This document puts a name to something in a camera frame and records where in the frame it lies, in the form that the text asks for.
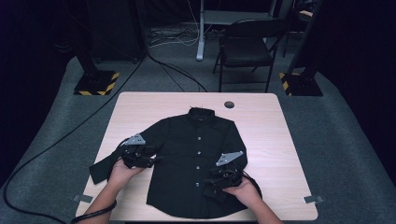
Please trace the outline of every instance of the person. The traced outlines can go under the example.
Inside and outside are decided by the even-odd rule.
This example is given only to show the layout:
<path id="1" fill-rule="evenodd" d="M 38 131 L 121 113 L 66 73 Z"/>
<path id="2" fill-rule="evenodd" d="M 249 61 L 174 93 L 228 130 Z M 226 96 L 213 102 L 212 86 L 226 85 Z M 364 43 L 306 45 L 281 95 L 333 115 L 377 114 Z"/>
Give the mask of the person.
<path id="1" fill-rule="evenodd" d="M 84 213 L 84 215 L 94 213 L 104 208 L 110 207 L 116 200 L 119 192 L 129 183 L 137 174 L 143 172 L 146 168 L 133 167 L 129 169 L 123 160 L 118 160 L 111 172 L 107 184 Z M 262 200 L 258 191 L 253 184 L 245 177 L 238 187 L 224 189 L 225 192 L 234 195 L 242 204 L 250 209 L 257 218 L 259 224 L 277 224 L 283 223 L 271 208 Z M 111 211 L 100 216 L 90 217 L 81 220 L 78 224 L 101 224 L 110 220 Z"/>

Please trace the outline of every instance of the human hand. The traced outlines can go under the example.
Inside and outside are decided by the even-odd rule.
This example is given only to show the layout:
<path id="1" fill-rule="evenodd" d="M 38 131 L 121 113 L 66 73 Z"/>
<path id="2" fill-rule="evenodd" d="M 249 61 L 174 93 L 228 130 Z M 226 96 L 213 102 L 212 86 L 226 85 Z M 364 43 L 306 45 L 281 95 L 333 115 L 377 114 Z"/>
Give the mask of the human hand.
<path id="1" fill-rule="evenodd" d="M 253 206 L 256 202 L 262 201 L 262 198 L 254 185 L 244 176 L 242 177 L 242 183 L 239 186 L 230 187 L 224 189 L 224 191 L 234 195 L 239 202 L 248 208 Z"/>
<path id="2" fill-rule="evenodd" d="M 146 168 L 140 167 L 133 167 L 130 169 L 124 164 L 123 160 L 118 160 L 113 166 L 113 170 L 111 171 L 107 184 L 116 190 L 121 190 L 129 183 L 132 177 L 141 173 L 145 169 Z"/>

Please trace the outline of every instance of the gray carpet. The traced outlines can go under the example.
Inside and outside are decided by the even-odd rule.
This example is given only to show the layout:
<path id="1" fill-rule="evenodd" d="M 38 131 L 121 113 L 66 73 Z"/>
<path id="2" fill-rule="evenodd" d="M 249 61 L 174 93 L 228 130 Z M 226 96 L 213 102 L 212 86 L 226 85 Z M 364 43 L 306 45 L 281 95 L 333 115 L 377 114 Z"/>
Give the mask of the gray carpet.
<path id="1" fill-rule="evenodd" d="M 217 91 L 218 74 L 211 74 L 217 49 L 217 39 L 206 41 L 202 62 L 195 61 L 196 44 L 161 45 L 150 48 L 149 53 L 159 61 L 188 71 L 208 91 Z M 323 97 L 289 97 L 283 91 L 278 74 L 287 70 L 295 50 L 291 41 L 285 58 L 279 52 L 269 92 L 277 95 L 282 106 L 311 192 L 325 199 L 317 204 L 318 219 L 307 223 L 395 223 L 396 189 L 334 85 L 317 74 Z M 17 167 L 73 131 L 110 101 L 63 141 L 21 169 L 8 186 L 11 204 L 68 222 L 78 207 L 72 198 L 85 188 L 88 167 L 94 162 L 118 93 L 203 91 L 190 79 L 169 70 L 181 89 L 148 57 L 132 74 L 137 66 L 138 63 L 129 62 L 97 64 L 101 70 L 120 72 L 115 89 L 108 96 L 77 96 L 73 91 L 82 69 L 76 58 L 70 61 L 53 107 Z M 246 89 L 262 91 L 262 86 L 243 86 L 242 91 Z M 3 199 L 0 214 L 0 223 L 56 223 L 46 217 L 16 212 Z"/>

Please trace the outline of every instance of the wooden table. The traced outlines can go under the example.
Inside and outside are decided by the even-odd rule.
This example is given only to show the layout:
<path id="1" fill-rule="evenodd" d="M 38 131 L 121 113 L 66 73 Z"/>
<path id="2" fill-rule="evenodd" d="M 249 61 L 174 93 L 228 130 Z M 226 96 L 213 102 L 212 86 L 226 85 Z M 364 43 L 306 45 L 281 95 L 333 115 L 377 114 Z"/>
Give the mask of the wooden table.
<path id="1" fill-rule="evenodd" d="M 226 108 L 231 101 L 234 108 Z M 313 203 L 305 203 L 311 192 L 292 142 L 279 101 L 271 93 L 209 92 L 123 92 L 116 103 L 99 148 L 98 162 L 111 154 L 123 139 L 147 129 L 160 119 L 188 113 L 198 106 L 215 110 L 217 116 L 235 121 L 247 147 L 245 171 L 256 179 L 263 199 L 282 220 L 314 220 L 318 211 Z M 147 205 L 152 169 L 134 177 L 121 191 L 111 220 L 119 221 L 203 221 L 171 217 Z M 94 185 L 91 177 L 85 195 L 96 197 L 106 181 Z M 80 202 L 77 216 L 88 203 Z M 255 220 L 249 210 L 207 221 Z"/>

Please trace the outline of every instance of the shirt collar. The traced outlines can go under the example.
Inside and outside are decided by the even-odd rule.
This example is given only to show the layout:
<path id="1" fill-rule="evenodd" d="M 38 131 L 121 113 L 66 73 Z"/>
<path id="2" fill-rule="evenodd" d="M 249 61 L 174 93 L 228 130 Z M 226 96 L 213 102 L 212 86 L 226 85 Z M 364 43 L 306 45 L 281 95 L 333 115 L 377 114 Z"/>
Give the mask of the shirt collar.
<path id="1" fill-rule="evenodd" d="M 204 125 L 215 119 L 215 111 L 200 107 L 192 107 L 187 118 L 194 125 Z"/>

